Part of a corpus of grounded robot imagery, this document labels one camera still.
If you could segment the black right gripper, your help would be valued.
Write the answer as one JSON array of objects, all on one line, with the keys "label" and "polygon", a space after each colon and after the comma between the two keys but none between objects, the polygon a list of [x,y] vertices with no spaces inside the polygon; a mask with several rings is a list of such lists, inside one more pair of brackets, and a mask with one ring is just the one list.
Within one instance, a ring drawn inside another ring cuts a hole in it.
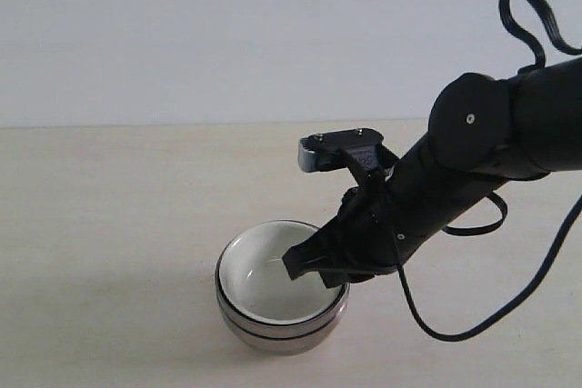
[{"label": "black right gripper", "polygon": [[291,280],[317,272],[327,289],[394,274],[434,234],[505,183],[444,167],[423,135],[383,183],[347,192],[330,220],[282,257]]}]

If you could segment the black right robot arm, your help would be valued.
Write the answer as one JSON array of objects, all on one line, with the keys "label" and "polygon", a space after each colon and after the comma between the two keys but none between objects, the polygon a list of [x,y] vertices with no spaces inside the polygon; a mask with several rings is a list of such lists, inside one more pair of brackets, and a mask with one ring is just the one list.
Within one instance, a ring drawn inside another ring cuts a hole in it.
[{"label": "black right robot arm", "polygon": [[356,187],[284,258],[335,288],[391,274],[435,233],[510,181],[581,166],[581,63],[507,80],[466,73],[437,98],[426,133],[402,157],[373,130],[327,134],[318,169],[348,169]]}]

